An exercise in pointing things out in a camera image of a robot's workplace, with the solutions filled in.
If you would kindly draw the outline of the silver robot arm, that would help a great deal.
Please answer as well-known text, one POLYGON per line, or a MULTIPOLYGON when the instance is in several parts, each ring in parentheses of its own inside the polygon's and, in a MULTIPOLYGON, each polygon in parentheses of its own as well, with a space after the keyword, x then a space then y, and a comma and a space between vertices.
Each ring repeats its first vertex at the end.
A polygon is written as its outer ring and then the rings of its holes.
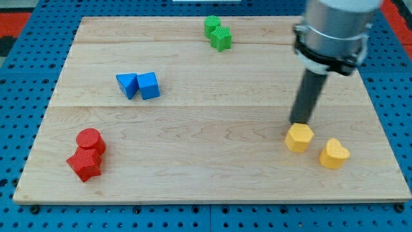
POLYGON ((294 25, 294 50, 319 75, 350 75, 367 55, 368 32, 382 0, 307 0, 294 25))

